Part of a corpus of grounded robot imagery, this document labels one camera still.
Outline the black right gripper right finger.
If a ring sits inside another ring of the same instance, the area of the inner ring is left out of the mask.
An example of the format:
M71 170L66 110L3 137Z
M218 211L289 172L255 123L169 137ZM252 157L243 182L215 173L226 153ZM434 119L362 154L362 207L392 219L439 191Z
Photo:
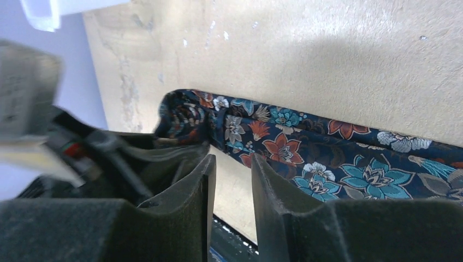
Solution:
M251 158L260 261L462 261L462 207L448 200L323 203Z

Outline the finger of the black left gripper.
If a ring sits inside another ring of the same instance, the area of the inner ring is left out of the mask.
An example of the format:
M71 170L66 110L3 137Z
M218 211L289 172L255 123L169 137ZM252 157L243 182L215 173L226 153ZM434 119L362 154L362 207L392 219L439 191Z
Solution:
M179 145L174 139L156 141L152 134L120 132L120 152L153 195L188 175L209 153L208 142Z

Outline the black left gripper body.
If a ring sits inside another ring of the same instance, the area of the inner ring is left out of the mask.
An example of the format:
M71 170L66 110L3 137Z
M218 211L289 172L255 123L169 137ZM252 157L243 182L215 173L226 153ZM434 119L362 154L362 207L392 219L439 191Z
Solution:
M60 108L54 118L38 131L24 127L16 131L16 141L43 142L52 156L73 171L71 180L40 175L18 198L122 198L139 204L154 196L139 176L135 149L152 149L153 136L113 132L88 126Z

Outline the navy floral patterned tie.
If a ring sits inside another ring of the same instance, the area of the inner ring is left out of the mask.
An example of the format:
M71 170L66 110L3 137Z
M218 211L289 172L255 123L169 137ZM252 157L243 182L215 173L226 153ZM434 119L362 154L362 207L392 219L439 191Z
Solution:
M155 136L208 142L244 166L261 155L322 202L440 199L462 203L462 148L200 90L175 90L159 106Z

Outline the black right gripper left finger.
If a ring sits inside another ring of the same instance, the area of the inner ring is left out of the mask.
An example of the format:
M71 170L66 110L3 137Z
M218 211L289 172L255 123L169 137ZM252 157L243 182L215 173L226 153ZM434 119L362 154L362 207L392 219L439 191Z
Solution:
M216 157L151 199L1 202L1 261L207 261Z

